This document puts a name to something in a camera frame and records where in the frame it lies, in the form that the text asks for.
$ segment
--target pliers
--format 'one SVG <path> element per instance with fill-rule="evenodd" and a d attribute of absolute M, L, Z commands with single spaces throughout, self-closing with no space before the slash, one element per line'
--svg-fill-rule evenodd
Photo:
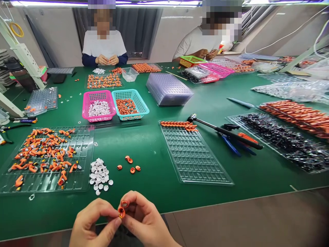
<path fill-rule="evenodd" d="M 24 123 L 23 123 L 23 124 L 21 124 L 21 125 L 16 125 L 16 126 L 13 126 L 13 127 L 11 127 L 11 126 L 9 126 L 9 127 L 5 127 L 5 126 L 3 126 L 3 125 L 0 125 L 0 131 L 1 131 L 1 133 L 3 134 L 3 141 L 0 143 L 0 145 L 4 145 L 4 144 L 6 144 L 6 143 L 14 144 L 13 141 L 9 140 L 6 130 L 16 129 L 16 128 L 19 128 L 19 127 L 25 127 L 25 126 L 31 126 L 31 124 L 29 124 L 29 123 L 27 123 L 27 124 L 25 123 L 25 124 L 24 124 Z"/>
<path fill-rule="evenodd" d="M 233 138 L 227 136 L 227 135 L 224 135 L 220 132 L 217 132 L 217 134 L 219 136 L 221 136 L 225 143 L 227 144 L 227 146 L 232 150 L 233 153 L 235 153 L 238 157 L 242 157 L 242 155 L 239 153 L 239 151 L 233 146 L 232 142 L 236 145 L 236 146 L 239 146 L 241 149 L 247 151 L 248 153 L 250 153 L 251 155 L 257 155 L 254 151 L 252 151 L 250 148 L 246 147 L 243 143 L 237 141 L 237 140 L 234 140 Z"/>

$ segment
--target pink basket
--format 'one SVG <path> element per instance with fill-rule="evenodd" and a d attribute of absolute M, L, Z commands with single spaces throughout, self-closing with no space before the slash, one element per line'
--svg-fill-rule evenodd
<path fill-rule="evenodd" d="M 234 70 L 220 66 L 215 63 L 203 63 L 203 64 L 200 64 L 200 66 L 218 74 L 220 79 L 223 79 L 235 72 Z"/>
<path fill-rule="evenodd" d="M 89 107 L 94 101 L 109 103 L 110 114 L 102 116 L 89 116 Z M 109 121 L 116 114 L 114 101 L 109 90 L 90 91 L 83 94 L 82 117 L 89 122 Z"/>

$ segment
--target stack of plastic trays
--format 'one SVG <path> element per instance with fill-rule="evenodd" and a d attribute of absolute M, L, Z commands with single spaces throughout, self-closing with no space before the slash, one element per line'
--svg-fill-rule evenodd
<path fill-rule="evenodd" d="M 158 106 L 183 106 L 194 94 L 171 74 L 150 73 L 146 86 Z"/>

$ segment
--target curtain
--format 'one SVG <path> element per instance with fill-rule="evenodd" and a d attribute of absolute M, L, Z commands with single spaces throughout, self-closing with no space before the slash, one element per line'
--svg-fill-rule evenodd
<path fill-rule="evenodd" d="M 75 20 L 76 30 L 78 31 L 79 42 L 82 52 L 85 33 L 88 30 L 88 26 L 90 26 L 90 15 L 88 15 L 87 8 L 72 8 L 72 11 Z"/>
<path fill-rule="evenodd" d="M 90 10 L 73 8 L 80 45 L 83 47 L 85 32 L 91 25 Z M 114 12 L 113 25 L 121 33 L 128 57 L 150 57 L 158 31 L 162 9 L 118 8 Z"/>
<path fill-rule="evenodd" d="M 56 59 L 53 55 L 52 49 L 51 49 L 50 45 L 48 44 L 46 38 L 44 37 L 44 35 L 42 34 L 42 32 L 40 31 L 38 26 L 36 26 L 34 24 L 32 18 L 29 17 L 28 12 L 24 11 L 24 13 L 25 13 L 28 23 L 30 24 L 34 37 L 37 40 L 40 50 L 48 64 L 48 67 L 49 68 L 58 68 Z"/>

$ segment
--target yellow cable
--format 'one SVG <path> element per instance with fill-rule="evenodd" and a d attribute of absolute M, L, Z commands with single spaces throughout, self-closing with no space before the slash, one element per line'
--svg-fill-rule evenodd
<path fill-rule="evenodd" d="M 18 31 L 19 31 L 19 34 L 15 32 L 13 26 L 16 26 L 16 27 L 17 27 L 17 29 L 18 29 Z M 9 24 L 9 27 L 10 27 L 11 31 L 12 31 L 17 37 L 20 37 L 20 38 L 24 37 L 24 32 L 23 32 L 22 28 L 21 28 L 17 23 L 11 22 L 11 23 Z"/>

